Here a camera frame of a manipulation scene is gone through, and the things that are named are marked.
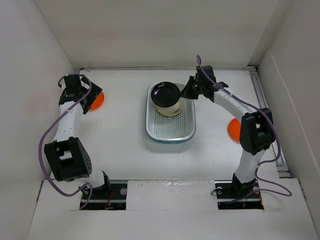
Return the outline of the orange plate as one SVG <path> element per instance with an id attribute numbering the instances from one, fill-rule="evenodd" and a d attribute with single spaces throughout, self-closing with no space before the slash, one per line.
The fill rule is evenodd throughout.
<path id="1" fill-rule="evenodd" d="M 100 92 L 97 98 L 91 104 L 90 111 L 97 110 L 99 107 L 102 106 L 104 101 L 105 101 L 105 94 L 103 92 Z"/>
<path id="2" fill-rule="evenodd" d="M 229 136 L 236 141 L 237 143 L 240 142 L 240 132 L 241 132 L 241 123 L 236 119 L 233 118 L 227 127 L 227 131 Z"/>

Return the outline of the beige plate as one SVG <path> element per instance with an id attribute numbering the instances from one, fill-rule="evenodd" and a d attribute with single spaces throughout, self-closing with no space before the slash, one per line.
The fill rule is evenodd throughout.
<path id="1" fill-rule="evenodd" d="M 157 112 L 165 117 L 177 116 L 183 109 L 182 100 L 168 98 L 157 100 L 154 104 Z"/>

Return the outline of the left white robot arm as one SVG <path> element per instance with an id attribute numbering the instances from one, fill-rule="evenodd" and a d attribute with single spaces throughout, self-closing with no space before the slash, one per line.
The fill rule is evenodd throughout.
<path id="1" fill-rule="evenodd" d="M 52 142 L 40 139 L 38 158 L 45 178 L 61 195 L 68 196 L 56 182 L 80 183 L 79 191 L 91 188 L 100 198 L 111 194 L 111 185 L 104 171 L 94 170 L 91 158 L 79 138 L 82 116 L 92 108 L 102 89 L 83 74 L 67 74 L 60 78 L 62 89 L 58 106 L 60 116 L 46 130 L 57 128 Z"/>

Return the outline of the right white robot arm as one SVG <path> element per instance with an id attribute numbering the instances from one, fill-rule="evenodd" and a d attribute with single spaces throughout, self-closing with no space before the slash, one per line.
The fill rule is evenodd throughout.
<path id="1" fill-rule="evenodd" d="M 231 202 L 239 202 L 253 193 L 262 156 L 275 141 L 273 120 L 268 108 L 256 108 L 238 98 L 224 82 L 217 82 L 210 65 L 196 67 L 180 97 L 196 100 L 203 95 L 221 106 L 240 122 L 239 142 L 242 154 L 229 187 Z"/>

